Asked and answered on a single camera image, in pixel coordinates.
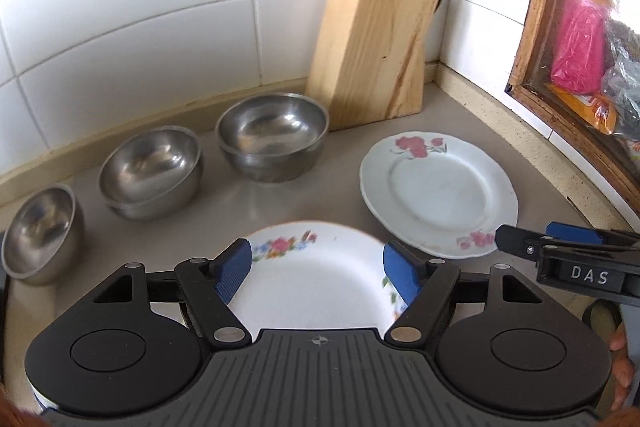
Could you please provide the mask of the person's right hand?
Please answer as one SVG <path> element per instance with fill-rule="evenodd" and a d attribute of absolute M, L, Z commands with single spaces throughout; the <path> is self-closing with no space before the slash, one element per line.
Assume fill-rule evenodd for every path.
<path fill-rule="evenodd" d="M 615 381 L 612 412 L 619 411 L 628 398 L 631 384 L 634 381 L 634 365 L 628 358 L 627 337 L 624 324 L 617 327 L 608 347 L 612 352 L 612 376 Z"/>

